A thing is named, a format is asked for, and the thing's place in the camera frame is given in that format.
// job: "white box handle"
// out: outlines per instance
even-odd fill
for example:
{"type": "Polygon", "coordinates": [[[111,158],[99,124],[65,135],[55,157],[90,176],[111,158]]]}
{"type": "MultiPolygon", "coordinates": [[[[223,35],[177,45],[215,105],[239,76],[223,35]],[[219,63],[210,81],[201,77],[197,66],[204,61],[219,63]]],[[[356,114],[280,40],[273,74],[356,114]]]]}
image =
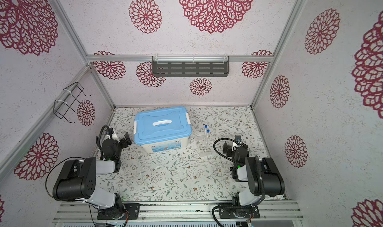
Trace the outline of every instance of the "white box handle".
{"type": "Polygon", "coordinates": [[[137,121],[135,121],[133,125],[133,135],[136,133],[137,133],[137,121]]]}
{"type": "Polygon", "coordinates": [[[153,125],[169,124],[172,123],[172,120],[159,120],[153,123],[153,125]]]}
{"type": "Polygon", "coordinates": [[[186,115],[186,119],[188,120],[188,124],[191,125],[191,123],[190,123],[190,119],[189,119],[189,114],[188,114],[188,113],[185,113],[185,115],[186,115]]]}

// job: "floral table mat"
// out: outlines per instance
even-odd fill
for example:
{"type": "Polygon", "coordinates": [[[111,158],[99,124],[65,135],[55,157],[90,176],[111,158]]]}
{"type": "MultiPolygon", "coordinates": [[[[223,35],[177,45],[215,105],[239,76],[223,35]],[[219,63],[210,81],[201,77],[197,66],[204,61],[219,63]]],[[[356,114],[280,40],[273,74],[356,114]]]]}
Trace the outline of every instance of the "floral table mat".
{"type": "MultiPolygon", "coordinates": [[[[160,108],[118,108],[111,127],[119,137],[128,132],[134,140],[134,116],[155,109],[160,108]]],[[[231,200],[234,194],[248,188],[247,182],[232,179],[232,163],[212,152],[212,146],[218,138],[241,135],[242,142],[249,146],[250,156],[267,157],[250,107],[187,110],[193,129],[187,147],[147,154],[133,143],[122,150],[118,173],[97,177],[100,187],[119,193],[123,201],[231,200]],[[205,124],[211,132],[208,145],[203,142],[205,124]]],[[[218,150],[222,150],[223,143],[218,144],[218,150]]]]}

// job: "box label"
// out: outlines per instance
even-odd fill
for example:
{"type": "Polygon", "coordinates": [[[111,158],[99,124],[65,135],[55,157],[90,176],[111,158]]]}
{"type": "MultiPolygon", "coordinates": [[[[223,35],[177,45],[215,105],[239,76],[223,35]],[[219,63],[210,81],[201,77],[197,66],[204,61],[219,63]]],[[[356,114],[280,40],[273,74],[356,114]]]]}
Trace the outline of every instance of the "box label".
{"type": "Polygon", "coordinates": [[[163,150],[170,150],[170,149],[175,149],[175,148],[180,148],[180,147],[181,147],[181,141],[176,140],[176,141],[172,141],[172,142],[163,143],[160,145],[152,145],[152,150],[153,150],[153,152],[160,152],[163,150]]]}

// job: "black mounting plate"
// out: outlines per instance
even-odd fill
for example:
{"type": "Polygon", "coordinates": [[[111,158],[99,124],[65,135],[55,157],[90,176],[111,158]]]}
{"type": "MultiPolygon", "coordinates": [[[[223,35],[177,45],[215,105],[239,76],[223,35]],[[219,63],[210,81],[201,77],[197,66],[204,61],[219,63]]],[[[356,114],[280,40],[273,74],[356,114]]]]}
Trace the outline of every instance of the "black mounting plate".
{"type": "MultiPolygon", "coordinates": [[[[233,206],[228,203],[219,203],[218,206],[220,205],[233,206]]],[[[238,209],[219,208],[219,217],[221,219],[250,219],[250,214],[253,219],[260,217],[257,205],[251,209],[241,209],[240,206],[238,206],[238,209]]]]}
{"type": "MultiPolygon", "coordinates": [[[[129,219],[137,219],[138,214],[140,212],[140,204],[124,204],[125,209],[129,212],[129,219]]],[[[112,220],[111,217],[106,217],[105,215],[101,215],[101,213],[98,213],[97,215],[98,220],[112,220]]],[[[126,214],[124,214],[121,219],[126,219],[126,214]]]]}

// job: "blue box lid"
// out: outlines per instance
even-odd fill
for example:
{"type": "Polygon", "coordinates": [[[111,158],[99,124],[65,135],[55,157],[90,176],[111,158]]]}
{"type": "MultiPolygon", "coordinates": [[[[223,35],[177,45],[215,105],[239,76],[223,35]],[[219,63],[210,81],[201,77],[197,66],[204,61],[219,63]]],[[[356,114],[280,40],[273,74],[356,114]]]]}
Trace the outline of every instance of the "blue box lid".
{"type": "Polygon", "coordinates": [[[192,129],[186,108],[177,106],[138,113],[133,133],[134,142],[145,145],[189,136],[192,129]]]}

